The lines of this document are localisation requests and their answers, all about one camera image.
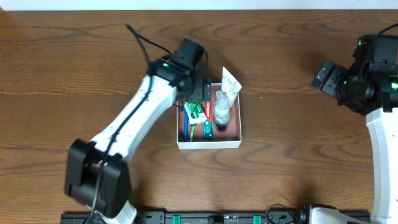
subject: white box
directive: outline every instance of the white box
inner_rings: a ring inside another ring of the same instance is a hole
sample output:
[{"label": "white box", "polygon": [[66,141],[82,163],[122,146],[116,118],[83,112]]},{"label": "white box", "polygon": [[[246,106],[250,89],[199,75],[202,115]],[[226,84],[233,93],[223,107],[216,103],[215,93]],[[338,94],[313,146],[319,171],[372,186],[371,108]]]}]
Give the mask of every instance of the white box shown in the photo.
[{"label": "white box", "polygon": [[[220,83],[211,84],[211,106],[216,101],[216,91],[220,90]],[[202,139],[203,124],[199,124],[195,128],[195,135],[193,142],[184,142],[183,140],[183,127],[185,112],[177,107],[177,145],[179,149],[229,149],[238,148],[242,142],[241,131],[241,110],[239,106],[239,95],[236,97],[234,105],[229,109],[229,123],[225,132],[220,133],[217,131],[214,121],[213,125],[213,139]],[[188,124],[188,140],[191,133],[191,126]]]}]

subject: black cable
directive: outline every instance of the black cable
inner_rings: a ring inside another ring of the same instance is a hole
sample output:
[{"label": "black cable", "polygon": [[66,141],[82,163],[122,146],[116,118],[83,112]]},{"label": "black cable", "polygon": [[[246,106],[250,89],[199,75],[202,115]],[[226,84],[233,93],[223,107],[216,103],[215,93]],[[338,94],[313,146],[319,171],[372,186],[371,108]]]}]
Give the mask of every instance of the black cable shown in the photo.
[{"label": "black cable", "polygon": [[166,52],[169,53],[169,54],[173,54],[171,51],[169,51],[169,50],[166,49],[165,47],[162,47],[162,46],[160,46],[159,44],[156,44],[155,42],[152,42],[152,41],[148,40],[147,38],[145,38],[145,37],[143,37],[143,36],[141,36],[141,35],[138,35],[138,36],[139,36],[139,38],[141,38],[141,40],[146,41],[147,43],[152,44],[153,46],[156,46],[156,47],[158,47],[158,48],[160,48],[160,49],[166,51]]},{"label": "black cable", "polygon": [[160,48],[160,49],[166,51],[166,52],[169,53],[170,55],[173,54],[173,53],[172,53],[171,51],[169,51],[167,48],[165,48],[165,47],[163,47],[163,46],[160,46],[159,44],[156,44],[155,42],[153,42],[153,41],[151,41],[151,40],[148,40],[147,38],[145,38],[145,37],[139,35],[139,34],[130,26],[130,24],[125,23],[125,25],[126,25],[127,29],[129,29],[129,31],[131,31],[137,38],[140,38],[140,39],[142,39],[143,41],[145,41],[145,42],[147,42],[147,43],[149,43],[149,44],[152,44],[153,46],[158,47],[158,48]]},{"label": "black cable", "polygon": [[[142,52],[145,55],[145,58],[147,60],[148,63],[148,67],[149,67],[149,57],[148,57],[148,53],[145,50],[144,44],[142,44],[140,38],[139,38],[139,34],[130,26],[130,24],[126,24],[126,27],[129,29],[129,31],[131,31],[134,36],[136,37],[139,45],[141,46]],[[91,212],[90,212],[90,216],[88,218],[88,222],[87,224],[90,224],[93,221],[93,217],[94,217],[94,212],[95,212],[95,205],[98,199],[98,194],[100,191],[100,185],[101,185],[101,181],[102,181],[102,177],[103,177],[103,169],[104,169],[104,165],[106,163],[106,160],[108,158],[108,152],[111,150],[113,143],[116,142],[116,136],[119,134],[119,132],[122,130],[123,126],[130,120],[130,118],[134,115],[134,113],[140,108],[140,106],[146,101],[146,99],[148,99],[150,90],[152,89],[152,75],[149,74],[149,87],[148,90],[146,91],[144,97],[141,99],[141,101],[137,104],[137,106],[129,113],[129,115],[123,120],[123,122],[119,125],[119,127],[115,130],[115,132],[112,134],[111,136],[111,140],[109,140],[109,144],[106,147],[106,150],[104,151],[104,159],[102,160],[101,163],[101,167],[100,167],[100,172],[97,176],[97,180],[95,183],[95,191],[94,191],[94,199],[93,199],[93,205],[91,206]]]},{"label": "black cable", "polygon": [[136,39],[137,39],[137,41],[138,41],[138,44],[140,45],[140,47],[141,47],[141,49],[142,49],[142,51],[143,51],[143,53],[144,53],[145,59],[147,60],[147,63],[148,63],[148,66],[149,66],[149,57],[148,57],[148,53],[147,53],[147,51],[145,50],[144,44],[143,44],[143,43],[141,42],[141,40],[140,40],[139,34],[131,27],[130,24],[125,23],[124,25],[126,25],[127,29],[129,29],[129,31],[131,31],[132,34],[134,34],[134,36],[136,37]]},{"label": "black cable", "polygon": [[398,27],[398,23],[393,24],[393,25],[391,25],[391,26],[385,28],[384,30],[380,31],[379,34],[383,34],[383,33],[385,33],[386,31],[389,31],[389,30],[391,30],[392,28],[395,28],[395,27]]},{"label": "black cable", "polygon": [[[275,204],[271,205],[271,206],[267,209],[267,211],[266,211],[266,218],[267,218],[268,221],[269,221],[270,223],[272,223],[272,224],[275,224],[275,223],[269,218],[268,214],[269,214],[269,210],[270,210],[272,207],[275,207],[276,205],[279,205],[279,206],[283,207],[284,209],[286,209],[285,205],[282,205],[282,204],[280,204],[280,203],[275,203]],[[293,222],[294,222],[294,216],[293,216],[289,211],[286,211],[286,212],[293,218],[293,221],[291,221],[291,222],[289,222],[289,223],[286,223],[286,224],[291,224],[291,223],[293,223]]]}]

